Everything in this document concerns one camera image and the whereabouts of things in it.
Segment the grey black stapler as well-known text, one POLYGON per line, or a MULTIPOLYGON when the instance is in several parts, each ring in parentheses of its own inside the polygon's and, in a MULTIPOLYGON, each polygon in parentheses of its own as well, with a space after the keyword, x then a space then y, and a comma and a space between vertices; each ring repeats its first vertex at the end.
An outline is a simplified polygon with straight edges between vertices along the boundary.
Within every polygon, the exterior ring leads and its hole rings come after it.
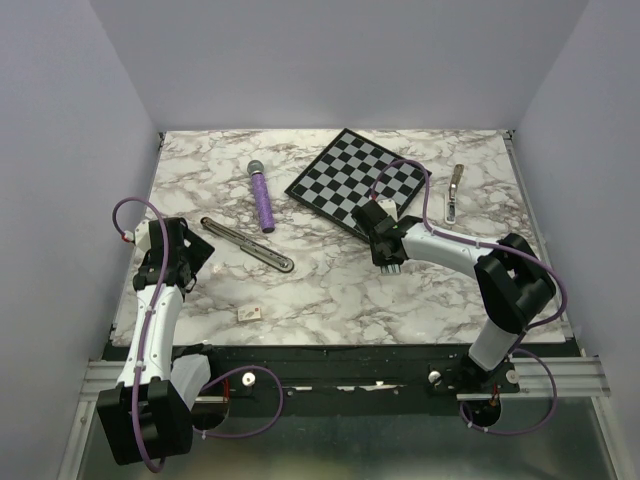
POLYGON ((230 241, 234 245, 238 246, 243 252, 278 270, 279 272, 291 273, 294 270, 295 263, 291 258, 255 242, 238 231, 224 226, 209 217, 202 217, 200 224, 208 232, 230 241))

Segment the white stapler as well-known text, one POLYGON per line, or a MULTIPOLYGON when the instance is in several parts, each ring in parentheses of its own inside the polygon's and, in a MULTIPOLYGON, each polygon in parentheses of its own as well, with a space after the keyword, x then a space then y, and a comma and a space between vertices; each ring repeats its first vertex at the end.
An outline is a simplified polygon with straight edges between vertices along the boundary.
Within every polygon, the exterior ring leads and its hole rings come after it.
POLYGON ((449 180, 444 203, 444 221, 448 225, 456 223, 457 194, 464 173, 464 165, 456 164, 449 180))

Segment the large silver staple strip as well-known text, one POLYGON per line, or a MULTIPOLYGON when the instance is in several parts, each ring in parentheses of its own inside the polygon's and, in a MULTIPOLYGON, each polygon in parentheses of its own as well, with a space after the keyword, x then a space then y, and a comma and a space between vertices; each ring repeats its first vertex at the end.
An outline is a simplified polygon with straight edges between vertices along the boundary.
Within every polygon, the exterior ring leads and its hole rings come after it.
POLYGON ((401 266, 397 264, 381 266, 380 269, 383 275, 399 275, 401 273, 401 266))

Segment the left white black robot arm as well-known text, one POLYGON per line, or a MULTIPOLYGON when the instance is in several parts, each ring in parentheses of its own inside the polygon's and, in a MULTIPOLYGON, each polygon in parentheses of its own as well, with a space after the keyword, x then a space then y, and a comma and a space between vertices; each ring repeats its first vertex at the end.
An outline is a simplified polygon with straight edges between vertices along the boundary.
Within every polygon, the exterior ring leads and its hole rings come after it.
POLYGON ((132 284, 137 318, 125 366, 116 386, 98 395, 97 411, 117 464, 142 460, 133 415, 150 459, 186 454, 192 445, 191 411, 198 394, 214 393, 220 368, 197 347, 174 358, 175 327, 186 294, 214 247, 191 231, 185 219, 164 220, 163 244, 157 220, 141 222, 134 242, 145 252, 132 284))

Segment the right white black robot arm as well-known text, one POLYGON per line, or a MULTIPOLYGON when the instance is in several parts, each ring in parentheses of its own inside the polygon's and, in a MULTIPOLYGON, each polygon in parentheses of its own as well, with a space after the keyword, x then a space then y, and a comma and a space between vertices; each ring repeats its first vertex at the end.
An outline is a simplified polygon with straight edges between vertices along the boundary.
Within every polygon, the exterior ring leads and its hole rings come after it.
POLYGON ((495 368, 556 295, 549 270, 528 242, 513 233, 501 240, 456 235, 413 216, 396 221, 374 200, 356 208, 353 217, 381 269, 424 261, 477 281, 488 320, 469 348, 460 379, 474 392, 493 384, 495 368))

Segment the black white chessboard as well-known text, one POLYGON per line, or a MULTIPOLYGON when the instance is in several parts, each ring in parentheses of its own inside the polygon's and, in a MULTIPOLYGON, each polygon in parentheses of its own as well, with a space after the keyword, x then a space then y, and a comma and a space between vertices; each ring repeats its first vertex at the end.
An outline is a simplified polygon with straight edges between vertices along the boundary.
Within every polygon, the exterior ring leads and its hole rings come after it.
POLYGON ((365 241, 352 217, 370 193, 395 202, 403 213, 425 184, 421 170, 401 157, 349 130, 342 130, 287 187, 285 193, 317 215, 365 241))

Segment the purple glitter microphone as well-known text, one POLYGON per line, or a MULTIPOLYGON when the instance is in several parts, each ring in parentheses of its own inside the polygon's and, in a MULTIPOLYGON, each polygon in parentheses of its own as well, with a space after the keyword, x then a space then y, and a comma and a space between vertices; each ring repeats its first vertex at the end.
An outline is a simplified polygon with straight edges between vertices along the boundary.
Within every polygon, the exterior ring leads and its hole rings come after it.
POLYGON ((261 231, 263 233, 272 233, 275 230, 275 220, 264 176, 264 165, 258 160, 251 160, 247 165, 247 173, 251 178, 261 231))

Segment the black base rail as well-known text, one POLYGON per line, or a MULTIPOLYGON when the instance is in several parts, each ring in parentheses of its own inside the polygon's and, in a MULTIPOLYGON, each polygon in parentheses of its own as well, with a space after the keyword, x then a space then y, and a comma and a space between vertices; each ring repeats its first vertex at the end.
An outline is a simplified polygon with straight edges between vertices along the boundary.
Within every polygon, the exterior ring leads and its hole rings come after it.
POLYGON ((546 397, 568 391, 577 346, 530 344, 485 377, 463 381, 466 345, 211 346, 171 349, 175 360, 204 353, 212 374, 230 373, 231 413, 241 418, 454 415, 462 399, 546 397))

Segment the aluminium frame rail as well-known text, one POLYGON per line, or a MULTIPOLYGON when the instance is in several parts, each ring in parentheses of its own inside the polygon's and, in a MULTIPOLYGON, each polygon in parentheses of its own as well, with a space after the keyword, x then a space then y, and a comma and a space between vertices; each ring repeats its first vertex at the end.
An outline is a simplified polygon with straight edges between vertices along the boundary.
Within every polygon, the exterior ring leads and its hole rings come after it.
POLYGON ((330 416, 429 413, 444 416, 460 402, 608 397, 599 358, 574 343, 528 344, 503 361, 479 389, 457 391, 453 367, 459 345, 436 347, 202 347, 220 372, 263 366, 280 378, 286 415, 330 416))

